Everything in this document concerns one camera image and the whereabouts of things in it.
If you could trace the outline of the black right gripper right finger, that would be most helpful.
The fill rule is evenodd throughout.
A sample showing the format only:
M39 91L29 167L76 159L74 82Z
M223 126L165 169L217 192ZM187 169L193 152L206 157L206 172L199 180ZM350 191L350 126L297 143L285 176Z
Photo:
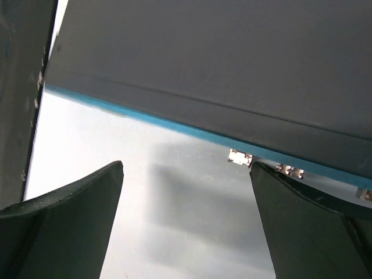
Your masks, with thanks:
M251 181L277 278L371 278L371 209L268 165Z

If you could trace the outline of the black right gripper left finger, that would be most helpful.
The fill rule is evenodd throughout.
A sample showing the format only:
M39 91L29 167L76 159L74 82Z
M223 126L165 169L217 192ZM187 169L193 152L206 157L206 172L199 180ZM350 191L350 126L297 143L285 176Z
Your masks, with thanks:
M1 210L1 278L99 278L123 185L114 161Z

